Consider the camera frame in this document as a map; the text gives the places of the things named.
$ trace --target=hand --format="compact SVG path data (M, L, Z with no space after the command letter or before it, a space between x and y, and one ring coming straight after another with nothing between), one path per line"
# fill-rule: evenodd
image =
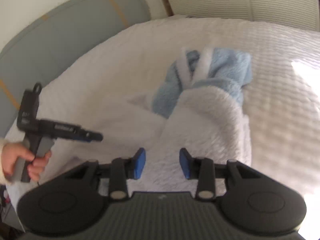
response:
M51 157L51 151L47 152L43 158L35 158L32 152L20 143L7 143L3 147L1 155L2 169L6 177L13 175L18 157L29 162L33 161L32 164L29 164L27 167L28 173L32 180L39 181L40 173L44 171Z

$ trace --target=orange stripe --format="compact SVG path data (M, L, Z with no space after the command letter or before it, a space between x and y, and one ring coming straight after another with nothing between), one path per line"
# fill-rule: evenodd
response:
M49 17L48 17L48 15L44 14L44 15L41 16L41 19L43 21L46 21L47 19L49 19Z
M0 79L0 88L2 88L3 92L7 96L7 98L10 100L10 102L13 104L13 106L19 110L20 105L18 102L14 99L13 95L10 93L10 91L7 89L6 85L3 83L3 81Z
M112 7L116 10L116 13L118 14L118 16L120 17L123 25L128 28L129 27L129 23L127 21L127 19L125 18L124 13L121 11L121 8L119 7L119 5L116 3L115 0L109 0L110 4L112 5Z

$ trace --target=sleeve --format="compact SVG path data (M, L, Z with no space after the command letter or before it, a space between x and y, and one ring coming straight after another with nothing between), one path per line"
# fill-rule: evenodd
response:
M4 176L3 169L2 169L2 162L1 162L2 150L7 142L8 141L6 141L5 139L0 138L0 184L10 184L10 182Z

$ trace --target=white bedspread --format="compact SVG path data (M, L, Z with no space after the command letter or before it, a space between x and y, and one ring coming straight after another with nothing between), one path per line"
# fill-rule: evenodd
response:
M310 228L316 228L320 220L320 33L212 18L135 25L83 55L51 82L41 94L38 117L97 129L90 116L79 119L83 111L94 109L101 98L155 89L181 47L201 51L206 45L252 55L253 80L244 89L252 166L305 197L311 220L302 233L307 239L318 239L319 235L312 234L319 232ZM23 134L14 124L7 138L21 140ZM58 156L61 166L70 159L70 149L74 142L57 141L42 182L57 171ZM14 206L25 190L21 184L8 188Z

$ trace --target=gray grip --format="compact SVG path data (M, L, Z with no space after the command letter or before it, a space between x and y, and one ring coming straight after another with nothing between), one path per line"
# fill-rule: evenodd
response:
M24 139L22 142L22 145L26 147L27 149L30 149L30 142L28 139ZM51 138L43 137L41 139L41 142L38 147L38 151L36 153L35 157L44 157L44 155L51 149L51 147L54 145L54 141ZM11 182L14 181L21 181L21 182L30 182L30 177L28 175L27 166L29 162L22 158L18 158L13 175L10 178Z

